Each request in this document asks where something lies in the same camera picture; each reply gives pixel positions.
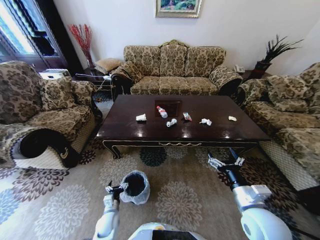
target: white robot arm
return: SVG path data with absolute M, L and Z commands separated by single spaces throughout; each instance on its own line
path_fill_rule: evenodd
M 266 185 L 249 186 L 239 173 L 244 158 L 238 157 L 230 148 L 235 163 L 225 164 L 209 153 L 208 163 L 220 172 L 226 174 L 230 182 L 235 202 L 241 217 L 241 225 L 249 240 L 292 240 L 288 226 L 276 215 L 264 209 L 264 200 L 271 196 Z
M 225 164 L 218 159 L 209 156 L 209 164 L 220 172 L 224 172 L 230 182 L 230 188 L 240 213 L 241 225 L 249 240 L 292 240 L 292 234 L 288 226 L 270 211 L 264 209 L 264 200 L 272 193 L 266 185 L 248 185 L 239 173 L 244 162 L 230 149 L 236 159 L 235 163 Z M 119 194 L 128 184 L 117 187 L 106 187 L 108 194 L 104 197 L 105 205 L 103 216 L 95 226 L 93 240 L 116 240 L 119 226 Z M 151 240 L 153 235 L 161 234 L 157 239 L 196 239 L 205 240 L 194 232 L 179 231 L 175 226 L 150 222 L 139 227 L 129 240 Z
M 92 240 L 116 240 L 119 227 L 119 194 L 123 192 L 128 184 L 111 187 L 112 181 L 105 188 L 107 195 L 103 198 L 104 211 L 102 217 L 95 225 Z

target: potted plant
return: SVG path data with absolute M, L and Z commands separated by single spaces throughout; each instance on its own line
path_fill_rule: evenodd
M 279 35 L 276 35 L 276 41 L 273 39 L 268 42 L 268 46 L 266 47 L 266 56 L 261 61 L 257 61 L 255 68 L 252 70 L 250 76 L 248 79 L 260 79 L 266 72 L 266 70 L 270 67 L 271 60 L 273 60 L 275 57 L 279 56 L 280 54 L 292 50 L 297 49 L 299 47 L 293 47 L 297 43 L 300 43 L 303 41 L 303 39 L 295 42 L 284 42 L 284 40 L 288 36 L 285 36 L 282 39 L 279 39 Z

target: vase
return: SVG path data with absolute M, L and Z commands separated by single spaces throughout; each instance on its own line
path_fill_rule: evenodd
M 92 61 L 90 52 L 89 51 L 84 51 L 83 53 L 84 53 L 84 55 L 86 57 L 86 62 L 88 64 L 88 68 L 90 70 L 95 69 L 96 66 L 95 66 L 94 62 Z
M 265 74 L 266 70 L 270 67 L 271 64 L 271 62 L 257 61 L 254 69 L 252 70 L 247 80 L 260 79 Z

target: wooden coffee table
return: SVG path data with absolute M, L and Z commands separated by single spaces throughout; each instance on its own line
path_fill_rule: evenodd
M 159 105 L 168 113 L 162 118 Z M 188 112 L 192 121 L 186 121 Z M 146 122 L 136 116 L 146 114 Z M 228 120 L 228 116 L 237 121 Z M 177 124 L 167 127 L 167 121 Z M 212 125 L 200 124 L 210 119 Z M 228 96 L 119 95 L 96 136 L 113 154 L 117 146 L 218 147 L 251 149 L 270 138 Z

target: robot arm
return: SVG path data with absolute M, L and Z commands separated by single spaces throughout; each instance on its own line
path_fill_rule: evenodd
M 104 196 L 103 216 L 95 225 L 93 240 L 115 240 L 117 239 L 119 226 L 119 194 L 122 193 L 128 184 L 111 187 L 112 181 L 105 188 L 107 195 Z
M 241 217 L 241 225 L 249 240 L 292 240 L 292 234 L 288 226 L 270 211 L 264 209 L 264 200 L 271 196 L 271 191 L 266 185 L 249 186 L 241 176 L 241 168 L 244 158 L 238 157 L 230 148 L 236 161 L 226 164 L 213 158 L 209 153 L 208 163 L 220 172 L 226 174 L 230 182 L 235 202 Z

